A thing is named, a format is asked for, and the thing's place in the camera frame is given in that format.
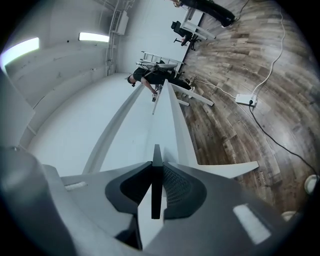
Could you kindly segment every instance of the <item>person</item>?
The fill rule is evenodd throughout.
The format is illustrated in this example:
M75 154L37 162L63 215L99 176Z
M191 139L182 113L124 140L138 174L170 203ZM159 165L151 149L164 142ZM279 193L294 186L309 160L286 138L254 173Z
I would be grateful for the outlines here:
M191 92L195 90L195 87L191 87L186 82L171 77L171 74L167 71L156 70L150 73L148 70L145 70L141 67L137 68L132 75L127 78L127 81L131 85L135 85L137 81L141 82L145 87L147 87L152 93L152 97L157 96L157 92L152 88L151 85L163 85L165 80L168 79L169 83L172 83L176 86L187 89Z
M221 22L221 26L225 29L235 22L234 14L214 3L212 0L171 0L175 7L189 6L201 12L211 15Z

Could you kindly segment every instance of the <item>black chair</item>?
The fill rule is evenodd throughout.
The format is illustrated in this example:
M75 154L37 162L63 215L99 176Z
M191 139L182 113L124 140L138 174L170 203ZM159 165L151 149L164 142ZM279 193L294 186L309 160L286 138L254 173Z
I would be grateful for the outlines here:
M174 40L175 42L180 42L181 46L186 45L187 42L190 42L190 48L191 50L195 51L195 43L196 42L201 42L201 39L198 39L197 35L193 35L192 32L181 28L181 23L179 21L177 22L172 22L171 28L173 29L174 32L179 34L181 37L184 37L185 39L183 41L179 41L177 38Z

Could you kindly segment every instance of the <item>extension cord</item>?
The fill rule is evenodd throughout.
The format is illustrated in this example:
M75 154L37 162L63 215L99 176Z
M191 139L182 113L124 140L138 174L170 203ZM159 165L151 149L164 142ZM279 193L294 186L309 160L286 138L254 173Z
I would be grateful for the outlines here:
M238 104L248 105L254 107L257 104L257 95L251 94L238 94L235 98L235 102Z

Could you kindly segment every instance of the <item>table leg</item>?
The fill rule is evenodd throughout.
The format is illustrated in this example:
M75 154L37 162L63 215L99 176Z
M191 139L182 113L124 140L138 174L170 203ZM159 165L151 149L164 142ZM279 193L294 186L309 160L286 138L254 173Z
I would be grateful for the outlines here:
M190 104L189 104L188 102L185 102L185 101L183 101L183 100L178 99L178 102L179 102L181 105L185 105L185 106L187 106L187 107L190 106Z
M175 91L179 91L179 92L181 92L181 93L183 93L183 94L190 95L191 97L197 99L198 101L201 101L201 102L203 102L203 103L206 103L206 104L208 104L209 106L213 106L213 105L214 105L214 103L213 103L211 100L208 100L208 99L206 99L205 97L202 97L202 96L200 96L200 95L197 94L197 93L194 93L194 92L192 92L192 91L189 91L189 90L187 90L187 89L184 89L184 88L182 88L182 87L180 87L180 86L177 86L177 85L175 85L175 84L173 84L173 83L172 83L171 85L172 85L173 90L175 90Z
M210 36L213 39L216 38L216 36L214 34L208 32L207 30L203 29L202 27L199 27L199 26L197 26L197 25L195 25L195 24L193 24L193 23L191 23L189 21L187 21L186 24L188 24L189 26L201 31L202 33L205 33L206 35Z
M197 35L198 37L202 38L203 40L207 40L207 38L205 36L203 36L202 34L199 34L198 32L191 30L190 28L187 28L187 27L181 27L181 28Z

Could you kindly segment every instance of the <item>white ladder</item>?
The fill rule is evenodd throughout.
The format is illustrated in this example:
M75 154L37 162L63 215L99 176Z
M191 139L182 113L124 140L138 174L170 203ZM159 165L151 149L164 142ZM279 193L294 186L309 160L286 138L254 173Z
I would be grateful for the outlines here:
M163 61L165 64L177 64L175 71L178 73L180 68L182 68L182 66L185 64L184 62L172 59L172 58L166 58L166 57L162 57L160 55L157 54L153 54L150 52L146 52L146 51L141 51L143 53L143 58L141 58L140 60L142 62L147 62L147 63L159 63L160 61Z

